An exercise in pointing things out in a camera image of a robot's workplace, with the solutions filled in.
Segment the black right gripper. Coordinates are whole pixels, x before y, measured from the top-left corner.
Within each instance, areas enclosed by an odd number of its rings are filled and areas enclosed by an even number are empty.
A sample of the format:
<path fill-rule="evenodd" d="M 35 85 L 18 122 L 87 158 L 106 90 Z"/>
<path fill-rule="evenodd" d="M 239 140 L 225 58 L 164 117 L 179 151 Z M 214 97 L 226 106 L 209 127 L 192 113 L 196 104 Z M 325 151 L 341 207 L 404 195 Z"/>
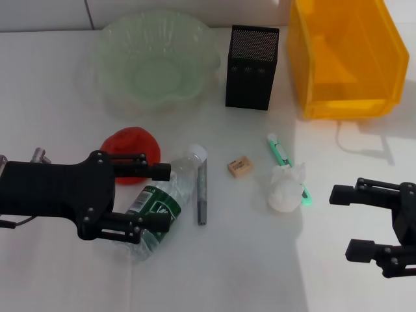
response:
<path fill-rule="evenodd" d="M 385 278 L 416 276 L 416 184 L 399 185 L 358 178 L 356 185 L 334 185 L 332 205 L 363 204 L 393 207 L 392 226 L 402 246 L 376 244 L 371 240 L 352 239 L 346 259 L 353 263 L 376 261 Z"/>

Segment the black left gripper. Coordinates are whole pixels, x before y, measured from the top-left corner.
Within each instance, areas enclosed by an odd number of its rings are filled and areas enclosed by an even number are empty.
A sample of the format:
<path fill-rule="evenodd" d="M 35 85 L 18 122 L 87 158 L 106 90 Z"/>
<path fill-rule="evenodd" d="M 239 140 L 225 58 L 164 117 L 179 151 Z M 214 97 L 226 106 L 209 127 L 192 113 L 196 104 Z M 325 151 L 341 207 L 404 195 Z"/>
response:
<path fill-rule="evenodd" d="M 65 218 L 80 239 L 139 244 L 141 233 L 167 233 L 170 215 L 145 216 L 112 211 L 116 177 L 169 181 L 171 165 L 153 163 L 145 153 L 93 151 L 78 164 L 9 161 L 0 175 L 0 215 Z"/>

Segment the green label water bottle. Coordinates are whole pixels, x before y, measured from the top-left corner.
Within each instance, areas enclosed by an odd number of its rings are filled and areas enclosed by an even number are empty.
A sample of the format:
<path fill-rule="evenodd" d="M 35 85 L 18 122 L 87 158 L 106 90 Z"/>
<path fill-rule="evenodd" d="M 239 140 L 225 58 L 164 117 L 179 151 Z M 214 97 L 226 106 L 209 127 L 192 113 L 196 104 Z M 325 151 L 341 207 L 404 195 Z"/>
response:
<path fill-rule="evenodd" d="M 197 185 L 198 167 L 207 159 L 206 149 L 191 144 L 183 156 L 173 160 L 169 181 L 152 181 L 147 184 L 127 210 L 127 214 L 138 218 L 149 215 L 168 215 L 170 229 L 176 228 L 177 219 L 188 209 Z M 118 243 L 118 247 L 129 252 L 132 263 L 149 259 L 170 233 L 142 229 L 140 242 Z"/>

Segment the grey glitter pen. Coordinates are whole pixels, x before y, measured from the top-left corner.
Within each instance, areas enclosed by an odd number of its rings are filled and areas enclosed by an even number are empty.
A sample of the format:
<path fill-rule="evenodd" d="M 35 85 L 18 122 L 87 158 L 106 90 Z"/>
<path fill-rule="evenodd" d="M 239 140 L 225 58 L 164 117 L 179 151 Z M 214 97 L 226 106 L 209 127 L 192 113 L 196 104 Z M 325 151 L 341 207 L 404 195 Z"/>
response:
<path fill-rule="evenodd" d="M 207 160 L 204 160 L 198 167 L 197 223 L 199 226 L 204 226 L 207 223 Z"/>

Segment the red orange fruit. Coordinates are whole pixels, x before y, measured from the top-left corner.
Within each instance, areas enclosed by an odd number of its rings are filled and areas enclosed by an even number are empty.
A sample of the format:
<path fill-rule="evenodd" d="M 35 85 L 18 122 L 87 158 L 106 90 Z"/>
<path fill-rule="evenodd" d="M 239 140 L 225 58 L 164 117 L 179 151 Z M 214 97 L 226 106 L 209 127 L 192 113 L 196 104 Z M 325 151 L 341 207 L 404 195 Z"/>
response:
<path fill-rule="evenodd" d="M 101 148 L 92 152 L 95 158 L 102 158 L 103 162 L 110 163 L 110 171 L 115 176 L 115 183 L 119 185 L 133 185 L 141 183 L 148 178 L 116 177 L 109 154 L 139 154 L 145 153 L 150 164 L 161 163 L 161 151 L 154 137 L 141 127 L 127 127 L 119 130 L 101 145 Z"/>

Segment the white paper ball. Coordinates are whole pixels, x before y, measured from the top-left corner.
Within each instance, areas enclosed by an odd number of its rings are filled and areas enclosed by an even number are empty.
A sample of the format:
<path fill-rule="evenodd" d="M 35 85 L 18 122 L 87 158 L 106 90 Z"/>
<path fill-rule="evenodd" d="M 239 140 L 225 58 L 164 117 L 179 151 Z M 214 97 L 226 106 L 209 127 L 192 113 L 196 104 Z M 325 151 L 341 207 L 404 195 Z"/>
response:
<path fill-rule="evenodd" d="M 279 213 L 291 213 L 302 203 L 306 166 L 275 166 L 272 169 L 268 204 Z"/>

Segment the tan rubber eraser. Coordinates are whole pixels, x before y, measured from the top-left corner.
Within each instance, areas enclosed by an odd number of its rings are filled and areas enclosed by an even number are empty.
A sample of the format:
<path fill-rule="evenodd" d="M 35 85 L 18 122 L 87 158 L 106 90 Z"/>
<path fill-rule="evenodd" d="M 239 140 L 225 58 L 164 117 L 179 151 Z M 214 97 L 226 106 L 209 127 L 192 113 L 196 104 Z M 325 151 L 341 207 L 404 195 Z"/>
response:
<path fill-rule="evenodd" d="M 253 167 L 251 160 L 247 156 L 239 157 L 227 165 L 227 169 L 234 178 L 246 175 Z"/>

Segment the green utility knife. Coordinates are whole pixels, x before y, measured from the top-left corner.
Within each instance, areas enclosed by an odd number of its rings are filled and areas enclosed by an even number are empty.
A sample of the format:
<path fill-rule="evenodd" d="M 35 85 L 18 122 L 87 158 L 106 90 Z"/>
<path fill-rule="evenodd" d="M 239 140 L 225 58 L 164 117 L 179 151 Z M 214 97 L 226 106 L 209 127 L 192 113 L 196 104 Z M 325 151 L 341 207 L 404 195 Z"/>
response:
<path fill-rule="evenodd" d="M 290 165 L 294 166 L 293 162 L 290 160 L 289 156 L 287 155 L 285 149 L 281 145 L 281 142 L 277 138 L 276 134 L 269 133 L 266 136 L 266 140 L 268 142 L 268 145 L 270 146 L 270 149 L 272 150 L 273 155 L 275 156 L 277 160 L 277 166 L 283 166 L 283 165 Z M 302 194 L 302 203 L 303 206 L 311 206 L 312 205 L 312 197 L 306 188 L 305 184 L 303 183 L 303 186 L 305 187 L 304 193 Z"/>

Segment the green glass fruit plate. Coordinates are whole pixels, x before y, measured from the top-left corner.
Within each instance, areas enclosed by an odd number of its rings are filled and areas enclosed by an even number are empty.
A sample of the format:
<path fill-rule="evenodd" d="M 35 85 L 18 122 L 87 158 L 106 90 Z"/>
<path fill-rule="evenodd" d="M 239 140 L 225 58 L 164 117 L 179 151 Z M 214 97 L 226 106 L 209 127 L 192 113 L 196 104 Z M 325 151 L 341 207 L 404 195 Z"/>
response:
<path fill-rule="evenodd" d="M 198 97 L 220 67 L 215 32 L 198 18 L 145 10 L 100 30 L 91 57 L 113 111 L 136 112 Z"/>

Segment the black mesh pen holder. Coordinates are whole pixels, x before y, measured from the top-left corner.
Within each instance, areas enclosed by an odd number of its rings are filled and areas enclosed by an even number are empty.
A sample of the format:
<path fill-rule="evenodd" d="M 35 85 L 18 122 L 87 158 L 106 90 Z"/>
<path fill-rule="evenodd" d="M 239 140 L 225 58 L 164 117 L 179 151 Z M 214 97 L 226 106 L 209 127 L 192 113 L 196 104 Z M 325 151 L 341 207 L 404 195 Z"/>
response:
<path fill-rule="evenodd" d="M 227 60 L 226 106 L 266 111 L 276 66 L 280 30 L 232 26 Z"/>

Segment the yellow plastic bin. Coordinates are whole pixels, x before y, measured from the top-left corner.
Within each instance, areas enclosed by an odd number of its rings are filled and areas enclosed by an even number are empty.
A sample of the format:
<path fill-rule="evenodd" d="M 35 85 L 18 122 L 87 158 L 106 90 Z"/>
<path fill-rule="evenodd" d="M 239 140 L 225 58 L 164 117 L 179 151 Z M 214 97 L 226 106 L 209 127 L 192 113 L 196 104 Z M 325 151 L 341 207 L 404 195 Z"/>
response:
<path fill-rule="evenodd" d="M 378 118 L 400 103 L 410 55 L 384 0 L 292 0 L 287 51 L 306 119 Z"/>

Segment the silver left wrist stud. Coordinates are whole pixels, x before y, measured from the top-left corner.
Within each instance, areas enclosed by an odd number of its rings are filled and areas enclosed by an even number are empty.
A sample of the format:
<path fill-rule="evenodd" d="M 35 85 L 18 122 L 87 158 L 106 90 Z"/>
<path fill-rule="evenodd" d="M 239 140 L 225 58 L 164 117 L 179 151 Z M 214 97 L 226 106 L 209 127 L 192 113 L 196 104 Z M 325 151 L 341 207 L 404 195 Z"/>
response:
<path fill-rule="evenodd" d="M 46 157 L 46 151 L 43 148 L 35 149 L 31 162 L 51 164 L 51 161 Z"/>

